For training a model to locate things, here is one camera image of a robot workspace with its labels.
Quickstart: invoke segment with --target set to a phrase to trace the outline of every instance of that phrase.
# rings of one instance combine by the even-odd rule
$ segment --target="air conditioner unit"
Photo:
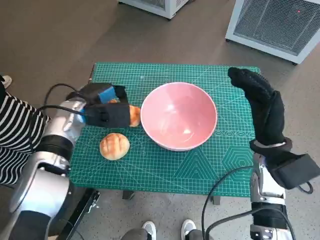
[[[188,0],[118,0],[118,2],[172,19]]]
[[[225,38],[300,64],[320,42],[320,0],[236,0]]]

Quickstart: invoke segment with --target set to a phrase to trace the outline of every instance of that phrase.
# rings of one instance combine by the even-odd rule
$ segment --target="table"
[[[141,126],[105,129],[87,126],[77,141],[70,178],[76,186],[128,191],[206,195],[228,171],[252,165],[249,141],[254,139],[251,109],[241,89],[227,76],[229,66],[99,62],[93,83],[126,86],[129,103],[141,106],[154,88],[170,82],[187,82],[204,89],[217,107],[217,126],[203,145],[173,152],[154,143]],[[260,72],[257,67],[247,68]],[[122,133],[130,141],[128,154],[107,161],[99,143],[109,133]],[[249,197],[251,170],[228,177],[215,196]]]

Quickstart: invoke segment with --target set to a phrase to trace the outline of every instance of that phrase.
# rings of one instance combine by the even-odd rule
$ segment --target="black cable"
[[[293,229],[288,217],[282,211],[280,211],[279,209],[275,209],[275,208],[272,208],[272,207],[261,207],[261,208],[255,209],[255,210],[246,211],[246,212],[243,212],[243,213],[240,213],[240,214],[237,214],[237,215],[229,216],[229,217],[223,218],[221,220],[218,220],[215,223],[211,224],[206,229],[205,239],[209,240],[210,239],[210,231],[213,228],[215,228],[216,226],[220,225],[220,224],[226,223],[226,222],[231,221],[231,220],[239,219],[239,218],[242,218],[242,217],[245,217],[245,216],[248,216],[248,215],[252,215],[252,214],[255,214],[255,213],[260,212],[262,210],[266,210],[266,209],[273,210],[273,211],[276,211],[276,212],[279,212],[279,213],[282,214],[283,218],[286,221],[286,224],[288,225],[288,227],[290,229],[292,240],[296,240],[296,235],[294,233],[294,229]]]
[[[15,189],[13,186],[9,186],[9,185],[6,185],[6,184],[0,184],[0,186],[6,187],[6,188],[12,189],[12,190]]]
[[[201,228],[202,228],[202,237],[203,237],[203,240],[206,240],[206,236],[205,236],[205,212],[206,212],[206,207],[208,205],[208,202],[209,202],[209,199],[211,197],[211,194],[214,192],[214,190],[218,187],[218,185],[220,183],[222,183],[228,176],[230,176],[231,174],[239,171],[239,170],[243,170],[243,169],[252,169],[254,166],[242,166],[242,167],[239,167],[239,168],[236,168],[236,169],[233,169],[232,171],[229,171],[226,175],[224,175],[222,178],[220,178],[220,180],[213,185],[213,187],[211,188],[211,191],[209,192],[206,200],[205,200],[205,203],[204,203],[204,206],[203,206],[203,209],[202,209],[202,214],[201,214]]]
[[[312,186],[312,184],[307,181],[306,184],[309,186],[309,190],[305,190],[302,186],[298,186],[297,188],[303,192],[304,194],[313,194],[314,193],[314,186]]]
[[[59,86],[64,86],[64,87],[68,87],[70,89],[72,89],[75,94],[77,96],[79,96],[80,98],[83,98],[84,100],[86,100],[88,102],[88,98],[86,96],[84,96],[83,94],[81,94],[75,87],[69,85],[69,84],[66,84],[66,83],[57,83],[55,85],[53,85],[52,87],[50,87],[49,91],[46,93],[45,97],[44,97],[44,102],[43,102],[43,105],[46,106],[47,105],[47,102],[48,102],[48,98],[49,98],[49,95],[51,94],[51,92],[56,88],[56,87],[59,87]]]
[[[72,228],[75,227],[75,226],[74,226],[70,221],[68,221],[67,219],[61,218],[60,220],[63,220],[63,221],[65,221],[66,223],[70,224],[70,226],[71,226]],[[74,229],[74,231],[76,231],[76,232],[79,234],[79,236],[80,236],[80,238],[81,238],[82,240],[85,240],[84,236],[82,236],[82,234],[81,234],[77,229]]]
[[[31,149],[32,153],[34,152],[34,145],[32,143],[32,131],[34,129],[34,125],[36,123],[35,121],[37,120],[38,114],[44,109],[60,109],[60,110],[65,110],[65,111],[73,113],[73,114],[79,114],[81,116],[86,116],[86,114],[84,114],[83,112],[76,111],[76,110],[70,109],[68,107],[59,106],[59,105],[44,105],[44,106],[39,107],[33,113],[32,117],[30,119],[30,123],[29,123],[28,140],[29,140],[29,145],[30,145],[30,149]]]

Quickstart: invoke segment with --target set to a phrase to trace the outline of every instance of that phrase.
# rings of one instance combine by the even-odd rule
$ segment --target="bun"
[[[108,104],[115,104],[117,102],[118,102],[118,100],[114,98],[114,99],[111,99],[110,101],[108,101]]]
[[[110,133],[100,142],[101,155],[111,161],[124,157],[129,148],[129,140],[120,133]]]
[[[140,108],[130,105],[130,127],[137,127],[140,124]]]

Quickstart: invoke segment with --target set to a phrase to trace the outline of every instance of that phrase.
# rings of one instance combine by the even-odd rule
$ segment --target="shoe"
[[[12,83],[12,78],[8,75],[2,76],[3,79],[1,79],[1,82],[5,89],[7,89],[10,84]]]
[[[156,225],[152,221],[147,221],[142,226],[150,235],[152,240],[156,240],[157,230]]]
[[[194,221],[190,219],[185,220],[181,227],[181,240],[185,240],[186,236],[195,229],[197,229],[197,227]]]

